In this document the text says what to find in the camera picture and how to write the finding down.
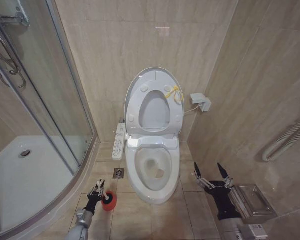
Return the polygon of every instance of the beige floor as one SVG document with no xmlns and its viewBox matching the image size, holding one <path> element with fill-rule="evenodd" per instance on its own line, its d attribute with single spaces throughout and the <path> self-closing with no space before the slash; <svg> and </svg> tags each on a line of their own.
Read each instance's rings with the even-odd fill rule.
<svg viewBox="0 0 300 240">
<path fill-rule="evenodd" d="M 186 142 L 180 144 L 180 178 L 175 193 L 164 204 L 142 201 L 124 179 L 112 179 L 114 168 L 125 168 L 125 159 L 113 161 L 113 143 L 100 146 L 91 176 L 76 204 L 36 240 L 61 240 L 75 223 L 75 212 L 88 202 L 87 193 L 98 179 L 105 179 L 105 189 L 116 192 L 117 205 L 105 212 L 100 203 L 89 229 L 89 240 L 214 240 L 219 233 L 206 194 L 195 183 L 194 162 Z"/>
</svg>

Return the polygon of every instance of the bidet control panel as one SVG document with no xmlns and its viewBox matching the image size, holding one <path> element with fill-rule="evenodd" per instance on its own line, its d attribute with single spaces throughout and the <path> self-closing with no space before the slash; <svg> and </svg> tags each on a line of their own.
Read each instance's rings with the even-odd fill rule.
<svg viewBox="0 0 300 240">
<path fill-rule="evenodd" d="M 115 133 L 115 140 L 112 151 L 113 160 L 121 160 L 124 153 L 125 147 L 125 137 L 126 137 L 126 124 L 118 123 Z"/>
</svg>

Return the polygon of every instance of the shower hose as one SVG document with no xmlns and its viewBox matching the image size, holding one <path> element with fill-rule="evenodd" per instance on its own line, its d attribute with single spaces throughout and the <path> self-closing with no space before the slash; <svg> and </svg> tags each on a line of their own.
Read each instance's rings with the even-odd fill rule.
<svg viewBox="0 0 300 240">
<path fill-rule="evenodd" d="M 265 162 L 276 160 L 281 154 L 288 150 L 300 139 L 300 119 L 289 128 L 284 134 L 279 136 L 262 154 Z"/>
</svg>

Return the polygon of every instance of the toilet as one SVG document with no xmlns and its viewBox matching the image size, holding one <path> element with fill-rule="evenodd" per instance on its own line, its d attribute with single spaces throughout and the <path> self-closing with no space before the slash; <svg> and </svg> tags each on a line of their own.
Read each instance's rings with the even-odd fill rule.
<svg viewBox="0 0 300 240">
<path fill-rule="evenodd" d="M 124 115 L 130 183 L 143 201 L 162 204 L 179 179 L 184 99 L 176 78 L 159 67 L 140 72 L 128 89 Z"/>
</svg>

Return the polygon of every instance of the red toilet plunger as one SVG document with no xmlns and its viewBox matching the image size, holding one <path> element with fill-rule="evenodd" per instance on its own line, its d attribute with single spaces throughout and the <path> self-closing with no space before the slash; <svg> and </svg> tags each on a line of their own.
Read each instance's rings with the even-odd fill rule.
<svg viewBox="0 0 300 240">
<path fill-rule="evenodd" d="M 117 205 L 117 196 L 112 191 L 103 192 L 102 207 L 106 212 L 115 209 Z"/>
</svg>

